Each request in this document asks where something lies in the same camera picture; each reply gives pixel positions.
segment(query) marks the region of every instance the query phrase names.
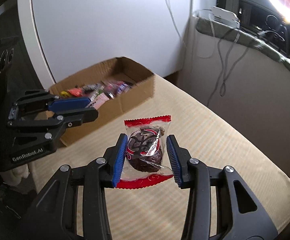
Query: plastic wrapper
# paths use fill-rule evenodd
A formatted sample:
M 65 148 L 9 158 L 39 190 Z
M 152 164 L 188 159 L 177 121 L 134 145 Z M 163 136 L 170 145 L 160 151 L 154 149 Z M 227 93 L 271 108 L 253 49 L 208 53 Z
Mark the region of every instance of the plastic wrapper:
M 173 177 L 172 170 L 163 165 L 170 123 L 170 115 L 125 120 L 128 143 L 117 188 L 143 188 Z
M 104 88 L 104 92 L 106 93 L 107 96 L 109 96 L 112 99 L 123 92 L 127 92 L 133 85 L 132 83 L 127 81 L 115 81 L 115 80 L 105 81 L 104 83 L 106 85 Z
M 94 107 L 97 110 L 108 100 L 109 98 L 104 93 L 101 93 L 93 101 L 91 101 L 85 108 Z

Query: pink snack package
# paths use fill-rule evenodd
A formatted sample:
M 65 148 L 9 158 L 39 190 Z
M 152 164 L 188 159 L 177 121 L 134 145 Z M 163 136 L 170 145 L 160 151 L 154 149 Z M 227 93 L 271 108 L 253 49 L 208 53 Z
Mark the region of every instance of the pink snack package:
M 171 116 L 125 120 L 124 123 L 129 139 L 116 187 L 137 189 L 172 178 L 172 170 L 162 165 Z
M 104 93 L 101 93 L 92 102 L 85 106 L 85 108 L 94 107 L 98 110 L 108 100 L 109 98 Z

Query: windowsill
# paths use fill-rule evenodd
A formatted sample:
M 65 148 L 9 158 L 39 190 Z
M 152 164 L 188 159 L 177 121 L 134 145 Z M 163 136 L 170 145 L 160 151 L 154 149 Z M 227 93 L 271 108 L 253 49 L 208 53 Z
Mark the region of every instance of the windowsill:
M 237 33 L 239 32 L 240 36 L 237 40 L 237 44 L 256 49 L 272 60 L 276 62 L 282 62 L 284 66 L 290 71 L 290 59 L 277 50 L 273 49 L 271 46 L 267 45 L 264 41 L 238 29 L 233 30 L 224 37 L 228 30 L 232 28 L 213 20 L 212 22 L 216 38 L 223 38 L 227 41 L 233 42 L 237 37 Z M 197 20 L 196 30 L 202 34 L 213 36 L 211 23 L 208 18 L 204 18 L 202 16 L 199 17 Z

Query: white device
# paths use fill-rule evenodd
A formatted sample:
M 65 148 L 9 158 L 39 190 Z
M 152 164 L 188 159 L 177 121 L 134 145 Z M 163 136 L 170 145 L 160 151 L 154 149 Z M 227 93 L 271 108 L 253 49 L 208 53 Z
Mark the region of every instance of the white device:
M 233 28 L 239 28 L 240 23 L 235 13 L 218 8 L 216 6 L 212 7 L 212 13 L 214 20 Z

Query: white panel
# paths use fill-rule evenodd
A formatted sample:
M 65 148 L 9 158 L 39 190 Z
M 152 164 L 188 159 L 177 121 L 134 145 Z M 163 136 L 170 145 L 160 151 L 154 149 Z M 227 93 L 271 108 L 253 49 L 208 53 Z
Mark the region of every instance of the white panel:
M 29 58 L 42 86 L 47 89 L 54 79 L 45 61 L 33 18 L 32 0 L 17 0 L 18 17 Z
M 181 42 L 165 0 L 32 0 L 37 33 L 56 81 L 126 56 L 166 76 L 181 68 Z M 170 0 L 181 35 L 190 0 Z

